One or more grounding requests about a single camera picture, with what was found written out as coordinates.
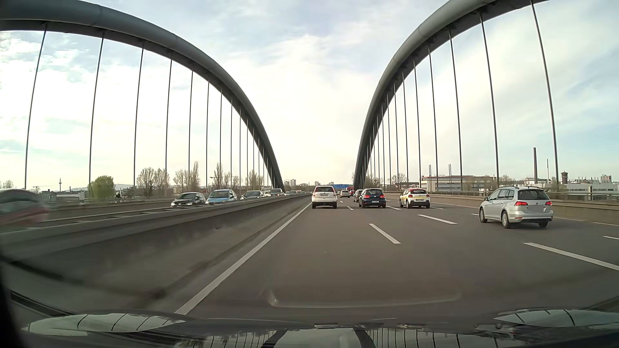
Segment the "sky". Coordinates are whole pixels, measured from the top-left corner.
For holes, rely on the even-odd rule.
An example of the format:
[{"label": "sky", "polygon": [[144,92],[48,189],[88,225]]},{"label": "sky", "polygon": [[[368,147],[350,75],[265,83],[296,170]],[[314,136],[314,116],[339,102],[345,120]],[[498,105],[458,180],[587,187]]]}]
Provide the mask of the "sky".
[{"label": "sky", "polygon": [[[410,33],[445,1],[93,2],[163,27],[215,59],[255,107],[284,180],[313,184],[352,182],[361,130],[381,74]],[[551,0],[536,5],[536,10],[552,89],[559,171],[570,178],[619,176],[619,37],[613,34],[619,27],[619,4]],[[553,176],[550,109],[531,9],[489,20],[485,30],[500,173],[515,179],[531,176],[536,147],[539,176],[546,177],[546,159]],[[201,77],[193,76],[192,84],[191,71],[176,63],[171,67],[167,113],[170,60],[145,51],[140,73],[137,47],[103,42],[95,98],[101,40],[47,33],[32,95],[42,36],[0,33],[0,181],[24,187],[31,97],[27,188],[58,189],[59,180],[63,189],[84,187],[89,158],[92,180],[111,175],[116,183],[132,184],[134,146],[136,174],[144,167],[167,164],[173,176],[198,161],[204,183],[213,176],[220,153],[226,171],[232,154],[235,175],[245,177],[252,168],[262,171],[251,135],[247,140],[235,111],[231,117],[230,104],[225,99],[220,103],[219,93]],[[453,45],[462,172],[492,175],[495,142],[481,27],[458,35]],[[448,44],[432,52],[432,74],[425,59],[417,69],[417,86],[411,74],[405,89],[406,95],[403,88],[397,92],[397,106],[391,103],[389,122],[379,130],[381,143],[374,147],[380,149],[382,163],[385,141],[385,172],[408,173],[415,180],[420,152],[422,175],[428,174],[428,165],[436,173],[436,153],[439,174],[448,174],[449,165],[458,174],[456,93]]]}]

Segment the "asphalt road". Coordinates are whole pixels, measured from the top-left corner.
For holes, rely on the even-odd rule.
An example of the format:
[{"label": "asphalt road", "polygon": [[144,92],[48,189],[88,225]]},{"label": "asphalt road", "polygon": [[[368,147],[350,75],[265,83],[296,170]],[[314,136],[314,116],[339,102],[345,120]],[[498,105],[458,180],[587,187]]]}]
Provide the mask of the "asphalt road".
[{"label": "asphalt road", "polygon": [[316,322],[615,309],[619,239],[608,237],[619,228],[555,219],[506,230],[481,224],[476,207],[435,199],[431,209],[393,209],[396,199],[387,209],[349,198],[337,209],[307,208],[152,309]]}]

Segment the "license plate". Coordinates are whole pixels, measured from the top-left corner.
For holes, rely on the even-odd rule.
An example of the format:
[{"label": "license plate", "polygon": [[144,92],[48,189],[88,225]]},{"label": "license plate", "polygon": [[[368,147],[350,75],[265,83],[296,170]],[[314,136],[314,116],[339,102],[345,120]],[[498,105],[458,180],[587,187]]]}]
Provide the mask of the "license plate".
[{"label": "license plate", "polygon": [[529,206],[530,212],[543,212],[544,209],[544,206]]}]

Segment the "car hood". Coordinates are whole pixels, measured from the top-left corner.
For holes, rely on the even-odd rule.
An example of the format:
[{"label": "car hood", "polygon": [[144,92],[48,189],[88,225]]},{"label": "car hood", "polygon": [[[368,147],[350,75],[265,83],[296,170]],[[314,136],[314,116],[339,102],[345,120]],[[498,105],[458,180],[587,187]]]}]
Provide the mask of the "car hood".
[{"label": "car hood", "polygon": [[479,347],[526,346],[575,339],[619,336],[619,313],[595,310],[536,308],[489,314],[486,317],[348,318],[318,322],[286,318],[195,318],[152,311],[93,311],[42,317],[22,325],[37,339],[70,338],[84,346],[127,339],[133,346],[195,347],[216,342],[268,347],[382,347],[383,336],[404,346]]}]

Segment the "blue car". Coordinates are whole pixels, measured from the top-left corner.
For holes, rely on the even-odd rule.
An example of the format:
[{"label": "blue car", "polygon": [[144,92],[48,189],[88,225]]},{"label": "blue car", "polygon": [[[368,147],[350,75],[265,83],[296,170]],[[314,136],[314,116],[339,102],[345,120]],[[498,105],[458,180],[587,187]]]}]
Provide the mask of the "blue car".
[{"label": "blue car", "polygon": [[236,200],[236,193],[231,189],[217,189],[210,193],[210,196],[206,201],[210,205],[213,205],[217,203],[225,203]]},{"label": "blue car", "polygon": [[359,195],[359,206],[387,208],[387,199],[379,188],[367,188]]}]

